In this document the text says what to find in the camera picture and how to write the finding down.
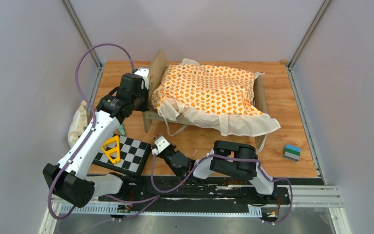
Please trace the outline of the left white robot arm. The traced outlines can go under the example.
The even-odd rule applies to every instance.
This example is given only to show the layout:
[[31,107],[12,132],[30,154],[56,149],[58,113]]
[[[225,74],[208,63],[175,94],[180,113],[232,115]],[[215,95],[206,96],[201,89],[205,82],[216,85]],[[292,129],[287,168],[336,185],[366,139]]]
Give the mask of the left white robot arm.
[[115,174],[87,176],[88,170],[107,139],[133,111],[149,109],[149,69],[139,68],[122,76],[120,85],[104,96],[92,120],[72,149],[56,165],[48,163],[43,176],[56,195],[78,208],[93,197],[111,194],[125,201],[130,189]]

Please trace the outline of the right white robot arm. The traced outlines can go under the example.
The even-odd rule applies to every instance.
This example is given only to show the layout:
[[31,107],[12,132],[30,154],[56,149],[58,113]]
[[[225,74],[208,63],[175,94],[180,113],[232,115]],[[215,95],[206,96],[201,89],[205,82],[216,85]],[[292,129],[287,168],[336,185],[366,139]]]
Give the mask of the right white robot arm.
[[191,159],[176,150],[164,136],[157,136],[151,152],[155,158],[163,159],[176,176],[204,180],[213,173],[221,173],[248,181],[264,203],[272,203],[278,197],[273,178],[263,169],[256,149],[251,145],[217,140],[206,156]]

